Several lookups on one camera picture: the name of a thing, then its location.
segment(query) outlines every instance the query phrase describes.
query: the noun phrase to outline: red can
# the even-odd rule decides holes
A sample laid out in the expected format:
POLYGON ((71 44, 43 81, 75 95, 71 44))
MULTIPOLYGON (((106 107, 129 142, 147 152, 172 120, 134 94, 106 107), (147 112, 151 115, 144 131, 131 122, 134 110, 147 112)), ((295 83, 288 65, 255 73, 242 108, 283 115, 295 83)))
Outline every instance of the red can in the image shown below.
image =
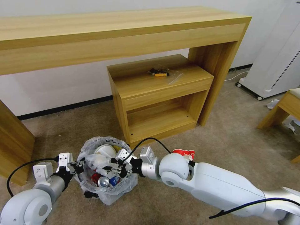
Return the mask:
POLYGON ((98 186, 98 180, 100 179, 100 177, 102 177, 101 176, 101 174, 99 174, 99 173, 94 173, 93 175, 92 175, 92 181, 95 183, 95 184, 97 184, 97 186, 98 186))

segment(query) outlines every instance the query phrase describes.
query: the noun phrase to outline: wooden cabinet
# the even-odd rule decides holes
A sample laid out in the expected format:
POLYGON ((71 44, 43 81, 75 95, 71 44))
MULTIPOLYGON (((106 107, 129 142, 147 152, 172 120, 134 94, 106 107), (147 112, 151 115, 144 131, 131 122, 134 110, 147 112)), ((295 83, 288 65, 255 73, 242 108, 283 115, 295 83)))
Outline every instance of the wooden cabinet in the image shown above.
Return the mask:
POLYGON ((162 138, 194 128, 213 76, 182 55, 108 66, 115 109, 125 139, 162 138), (154 77, 161 65, 177 73, 154 77))

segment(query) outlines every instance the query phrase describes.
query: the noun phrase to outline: soda can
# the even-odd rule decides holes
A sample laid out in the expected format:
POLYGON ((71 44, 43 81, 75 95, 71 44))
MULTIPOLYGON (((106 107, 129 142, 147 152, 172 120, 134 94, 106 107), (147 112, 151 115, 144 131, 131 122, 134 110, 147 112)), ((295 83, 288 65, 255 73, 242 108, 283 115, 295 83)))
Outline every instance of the soda can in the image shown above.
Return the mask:
POLYGON ((107 187, 109 185, 109 179, 107 177, 101 177, 98 180, 98 186, 99 187, 107 187))
POLYGON ((93 181, 95 184, 98 184, 98 180, 100 179, 100 177, 102 177, 101 174, 99 174, 99 173, 94 173, 94 174, 92 175, 91 179, 92 179, 92 181, 93 181))
POLYGON ((120 177, 113 177, 109 180, 109 183, 114 187, 121 181, 120 177))

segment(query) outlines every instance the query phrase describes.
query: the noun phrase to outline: trash bag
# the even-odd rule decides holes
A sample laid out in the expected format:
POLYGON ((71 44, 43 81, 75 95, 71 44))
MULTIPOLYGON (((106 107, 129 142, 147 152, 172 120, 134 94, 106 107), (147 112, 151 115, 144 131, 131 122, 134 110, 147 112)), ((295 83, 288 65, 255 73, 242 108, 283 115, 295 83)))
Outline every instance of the trash bag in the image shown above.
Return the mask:
MULTIPOLYGON (((81 152, 77 160, 81 160, 88 155, 92 155, 95 149, 101 145, 109 144, 118 152, 120 149, 125 149, 131 152, 130 147, 124 142, 114 137, 93 137, 85 142, 81 148, 81 152)), ((97 187, 97 185, 91 181, 91 175, 94 171, 88 166, 87 163, 83 166, 83 173, 76 174, 75 180, 80 184, 81 189, 85 193, 87 198, 99 197, 99 199, 106 205, 111 205, 118 200, 123 194, 131 191, 134 186, 138 184, 137 174, 128 174, 122 178, 121 181, 114 187, 97 187)), ((106 171, 102 168, 96 170, 98 173, 105 175, 106 171)))

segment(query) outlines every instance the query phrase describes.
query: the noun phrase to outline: black baseboard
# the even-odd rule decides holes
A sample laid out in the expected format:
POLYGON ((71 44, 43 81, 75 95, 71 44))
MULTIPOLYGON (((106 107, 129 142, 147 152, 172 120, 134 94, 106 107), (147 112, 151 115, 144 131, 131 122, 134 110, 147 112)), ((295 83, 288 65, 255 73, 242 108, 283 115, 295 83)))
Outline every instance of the black baseboard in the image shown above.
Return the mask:
POLYGON ((49 115, 52 113, 59 113, 61 111, 74 109, 74 108, 78 108, 78 107, 82 107, 82 106, 105 102, 105 101, 109 101, 112 99, 113 99, 113 96, 109 95, 109 96, 96 98, 96 99, 92 99, 92 100, 88 100, 88 101, 84 101, 84 102, 79 102, 79 103, 75 103, 75 104, 71 104, 71 105, 61 106, 61 107, 52 108, 52 109, 46 109, 46 110, 39 111, 39 112, 33 112, 33 113, 26 114, 26 115, 17 116, 17 118, 19 120, 30 119, 30 118, 34 118, 34 117, 49 115))
POLYGON ((248 64, 248 65, 244 65, 244 66, 240 66, 240 67, 230 68, 229 72, 233 71, 233 70, 240 70, 240 69, 250 68, 252 65, 253 65, 253 63, 252 64, 248 64))

